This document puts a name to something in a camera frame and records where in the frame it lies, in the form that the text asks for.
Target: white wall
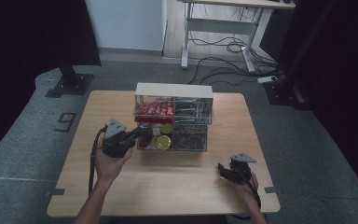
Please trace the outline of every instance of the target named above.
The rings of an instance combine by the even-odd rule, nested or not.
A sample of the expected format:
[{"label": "white wall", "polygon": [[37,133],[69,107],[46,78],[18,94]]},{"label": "white wall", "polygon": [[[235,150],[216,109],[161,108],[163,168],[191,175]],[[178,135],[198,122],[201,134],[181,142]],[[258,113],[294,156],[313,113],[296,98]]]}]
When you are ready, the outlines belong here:
[{"label": "white wall", "polygon": [[167,0],[86,0],[98,48],[162,50]]}]

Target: human hand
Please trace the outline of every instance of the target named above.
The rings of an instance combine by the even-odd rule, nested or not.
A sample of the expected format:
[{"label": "human hand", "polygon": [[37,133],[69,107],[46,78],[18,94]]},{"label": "human hand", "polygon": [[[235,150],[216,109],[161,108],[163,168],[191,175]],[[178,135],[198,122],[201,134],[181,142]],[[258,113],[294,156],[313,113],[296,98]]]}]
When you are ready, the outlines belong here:
[{"label": "human hand", "polygon": [[132,148],[125,154],[124,158],[111,158],[103,153],[103,137],[98,141],[97,150],[95,152],[95,169],[97,170],[97,183],[108,190],[113,181],[118,177],[125,162],[132,156]]},{"label": "human hand", "polygon": [[[254,186],[255,190],[258,189],[257,176],[255,175],[255,173],[252,172],[252,177],[249,179],[249,182]],[[254,193],[247,184],[239,185],[233,182],[230,183],[234,187],[241,201],[243,201],[244,203],[249,203],[250,201],[255,200]]]}]

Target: desk leg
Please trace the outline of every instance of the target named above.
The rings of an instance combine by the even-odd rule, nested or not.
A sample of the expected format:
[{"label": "desk leg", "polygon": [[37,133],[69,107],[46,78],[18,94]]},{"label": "desk leg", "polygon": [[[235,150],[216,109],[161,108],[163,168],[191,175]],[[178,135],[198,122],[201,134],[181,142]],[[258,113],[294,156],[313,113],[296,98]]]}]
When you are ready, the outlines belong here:
[{"label": "desk leg", "polygon": [[262,14],[263,14],[263,8],[259,7],[257,9],[257,13],[255,15],[254,25],[252,27],[251,33],[249,34],[249,39],[248,39],[248,42],[246,43],[246,47],[242,47],[242,55],[243,55],[243,58],[245,59],[246,66],[248,67],[248,71],[250,73],[255,72],[255,67],[252,63],[252,56],[250,55],[249,51],[250,51],[250,49],[252,47],[252,43],[255,39],[255,32],[257,31],[258,24],[260,22],[260,18],[261,18]]},{"label": "desk leg", "polygon": [[188,26],[191,19],[191,3],[187,4],[187,14],[186,14],[186,25],[185,25],[185,43],[183,44],[182,49],[182,69],[187,69],[187,60],[188,60]]}]

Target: electrical cable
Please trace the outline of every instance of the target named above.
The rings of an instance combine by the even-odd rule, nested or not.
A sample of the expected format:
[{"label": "electrical cable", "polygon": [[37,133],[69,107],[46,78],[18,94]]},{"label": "electrical cable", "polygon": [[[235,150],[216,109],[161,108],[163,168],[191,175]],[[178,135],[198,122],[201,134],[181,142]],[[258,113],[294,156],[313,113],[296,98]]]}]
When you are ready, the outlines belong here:
[{"label": "electrical cable", "polygon": [[204,5],[205,15],[208,17],[208,19],[210,19],[208,13],[206,12],[206,6],[205,6],[205,4],[203,4],[203,5]]},{"label": "electrical cable", "polygon": [[261,201],[260,201],[260,196],[257,193],[257,189],[255,188],[255,182],[252,185],[251,182],[249,182],[249,180],[247,178],[245,178],[245,176],[243,176],[243,174],[241,173],[240,170],[236,169],[237,173],[242,177],[242,179],[245,181],[246,185],[249,187],[249,189],[252,191],[252,193],[254,194],[254,198],[257,201],[257,205],[258,208],[261,208]]},{"label": "electrical cable", "polygon": [[[209,15],[207,14],[205,5],[204,5],[204,10],[205,10],[205,14],[208,16],[208,18],[210,18]],[[239,13],[240,17],[238,18],[239,21],[241,21],[242,18],[245,18],[246,21],[250,18],[252,18],[252,21],[255,20],[255,14],[257,12],[257,8],[255,8],[254,13],[249,17],[248,17],[248,15],[249,15],[250,10],[248,10],[248,8],[246,8],[246,16],[244,16],[244,11],[245,11],[245,7],[240,9],[240,13]],[[190,9],[190,17],[192,17],[193,12],[194,12],[194,5],[192,5],[192,7]],[[235,12],[231,15],[230,19],[237,12],[238,12],[238,8],[236,7]],[[190,33],[190,38],[188,40],[191,40],[195,45],[198,45],[198,46],[226,46],[227,51],[232,52],[232,53],[242,53],[244,51],[244,48],[246,47],[245,42],[242,41],[241,39],[238,39],[237,37],[235,37],[235,34],[232,37],[225,37],[225,38],[222,38],[222,39],[214,41],[214,42],[207,42],[202,39],[193,38],[192,32],[190,31],[189,33]],[[229,39],[232,39],[232,41],[230,41],[228,44],[222,43],[223,41],[226,41]],[[268,56],[266,57],[266,56],[262,55],[262,53],[256,51],[253,48],[250,48],[249,52],[252,54],[252,56],[254,57],[254,60],[257,63],[261,63],[260,65],[257,66],[259,74],[249,73],[246,70],[239,68],[234,63],[220,59],[220,58],[207,57],[207,58],[203,58],[203,59],[199,60],[199,62],[197,63],[196,72],[195,72],[193,78],[187,84],[194,84],[195,82],[199,82],[198,84],[201,85],[203,82],[205,82],[206,79],[208,79],[210,77],[218,76],[218,75],[236,75],[236,76],[246,76],[246,77],[267,77],[267,76],[283,75],[283,72],[280,69],[278,63],[276,63],[273,59],[268,58]],[[220,67],[220,68],[210,71],[208,73],[208,75],[206,75],[205,77],[197,78],[200,63],[204,60],[221,61],[221,62],[230,64],[234,68]],[[272,70],[269,69],[270,71],[263,71],[264,70],[263,68],[271,68]],[[217,72],[218,70],[222,70],[222,69],[227,69],[227,71]],[[256,80],[254,80],[254,79],[253,80],[241,80],[240,83],[236,83],[236,84],[232,84],[225,80],[215,80],[212,83],[210,83],[209,85],[213,85],[216,82],[224,82],[231,86],[238,86],[238,85],[241,85],[243,82],[256,82]]]},{"label": "electrical cable", "polygon": [[92,144],[92,150],[89,155],[89,195],[92,192],[92,188],[94,185],[94,167],[95,167],[95,153],[97,151],[98,140],[100,138],[101,133],[106,133],[107,125],[101,128],[95,136],[94,143]]},{"label": "electrical cable", "polygon": [[229,21],[231,21],[231,18],[232,18],[235,14],[237,14],[237,10],[238,10],[238,7],[235,7],[235,12],[231,15],[231,17],[229,18]]}]

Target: black cable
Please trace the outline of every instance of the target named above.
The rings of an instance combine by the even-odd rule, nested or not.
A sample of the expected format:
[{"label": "black cable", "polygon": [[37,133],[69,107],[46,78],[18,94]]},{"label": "black cable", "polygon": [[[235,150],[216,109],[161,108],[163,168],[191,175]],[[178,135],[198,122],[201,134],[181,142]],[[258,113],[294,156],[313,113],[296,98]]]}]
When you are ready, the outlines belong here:
[{"label": "black cable", "polygon": [[208,19],[210,19],[208,13],[206,12],[206,6],[205,6],[205,4],[203,4],[203,5],[204,5],[205,15],[208,17]]},{"label": "black cable", "polygon": [[[255,13],[257,12],[257,10],[258,10],[258,8],[256,7],[256,8],[255,8]],[[254,17],[252,18],[252,21],[255,20],[255,13],[254,13]]]},{"label": "black cable", "polygon": [[241,9],[241,15],[238,17],[238,21],[241,21],[242,20],[242,17],[243,17],[243,12],[245,12],[245,7],[242,7]]},{"label": "black cable", "polygon": [[216,81],[213,81],[213,82],[211,82],[210,84],[209,84],[209,86],[212,86],[214,83],[216,83],[216,82],[225,82],[225,83],[227,83],[228,85],[230,85],[230,86],[240,86],[243,82],[256,82],[257,80],[241,80],[241,82],[239,82],[239,83],[237,83],[237,84],[232,84],[232,83],[230,83],[230,82],[228,82],[228,81],[223,81],[223,80],[216,80]]},{"label": "black cable", "polygon": [[231,216],[236,219],[239,219],[239,220],[250,220],[251,219],[251,217],[240,217],[238,215],[231,215]]},{"label": "black cable", "polygon": [[230,16],[229,21],[231,21],[231,18],[237,13],[238,7],[235,7],[235,12]]},{"label": "black cable", "polygon": [[213,46],[227,46],[227,44],[218,44],[220,42],[223,42],[227,39],[231,39],[233,37],[225,37],[223,39],[220,39],[220,40],[217,40],[217,41],[214,41],[214,42],[208,42],[208,41],[205,41],[205,40],[202,40],[202,39],[197,39],[197,38],[193,38],[193,35],[190,31],[190,38],[188,40],[191,40],[195,45],[198,45],[198,46],[209,46],[209,45],[213,45]]},{"label": "black cable", "polygon": [[92,192],[92,188],[94,185],[94,167],[95,167],[95,153],[98,147],[98,140],[100,139],[101,133],[105,133],[107,129],[107,125],[101,128],[95,136],[94,143],[92,144],[91,154],[89,155],[89,195]]},{"label": "black cable", "polygon": [[266,58],[264,56],[261,56],[257,53],[257,50],[251,48],[250,52],[252,53],[252,56],[254,57],[255,61],[257,61],[258,63],[267,63],[270,65],[277,65],[278,63],[275,62],[275,60],[270,59],[270,58]]},{"label": "black cable", "polygon": [[226,60],[223,60],[223,59],[220,59],[220,58],[206,57],[206,58],[203,58],[203,59],[199,60],[199,62],[197,63],[196,72],[195,72],[193,78],[192,78],[189,82],[187,82],[187,84],[191,84],[191,83],[196,79],[197,73],[199,72],[200,63],[201,63],[202,61],[204,61],[204,60],[217,60],[217,61],[229,63],[229,64],[231,64],[232,66],[234,66],[235,68],[237,68],[239,71],[242,71],[242,72],[246,73],[245,70],[240,69],[240,68],[239,68],[237,65],[235,65],[234,63],[231,63],[231,62],[229,62],[229,61],[226,61]]},{"label": "black cable", "polygon": [[260,201],[260,196],[258,195],[257,189],[255,188],[255,182],[252,185],[251,182],[249,182],[249,180],[247,178],[245,178],[245,176],[243,176],[243,174],[241,173],[240,170],[236,169],[237,173],[241,176],[241,178],[245,181],[246,185],[249,187],[249,189],[252,191],[252,193],[254,194],[254,198],[257,201],[257,205],[258,208],[261,208],[261,201]]},{"label": "black cable", "polygon": [[[222,70],[222,69],[227,69],[228,72],[219,72],[219,74],[213,74],[213,72],[217,71],[217,70]],[[219,67],[219,68],[215,68],[214,70],[210,71],[207,75],[208,76],[214,76],[214,75],[223,75],[223,74],[229,74],[229,75],[239,75],[239,76],[243,76],[243,72],[239,72],[239,71],[236,71],[232,68],[228,68],[228,67]],[[203,82],[203,80],[206,79],[205,77],[202,77],[202,78],[199,78],[199,79],[195,79],[194,82],[197,82],[197,81],[201,81]]]},{"label": "black cable", "polygon": [[[243,52],[243,49],[241,47],[246,47],[246,44],[242,41],[239,40],[238,38],[235,38],[234,36],[232,37],[233,41],[227,44],[227,51],[228,52],[232,52],[232,53],[241,53]],[[238,46],[240,48],[240,50],[233,50],[231,49],[231,46]]]},{"label": "black cable", "polygon": [[239,75],[239,76],[248,76],[248,77],[260,77],[258,75],[245,75],[243,73],[238,73],[238,72],[220,72],[220,73],[214,73],[214,74],[210,74],[206,77],[204,77],[201,82],[199,83],[199,85],[201,85],[206,79],[210,78],[210,77],[214,77],[214,76],[217,76],[217,75]]},{"label": "black cable", "polygon": [[281,75],[283,75],[283,70],[280,67],[273,66],[275,69],[272,70],[272,71],[269,71],[267,73],[263,73],[261,71],[260,67],[271,67],[271,66],[263,65],[263,64],[257,66],[258,71],[262,74],[263,77],[267,77],[269,75],[272,75],[272,76],[281,76]]}]

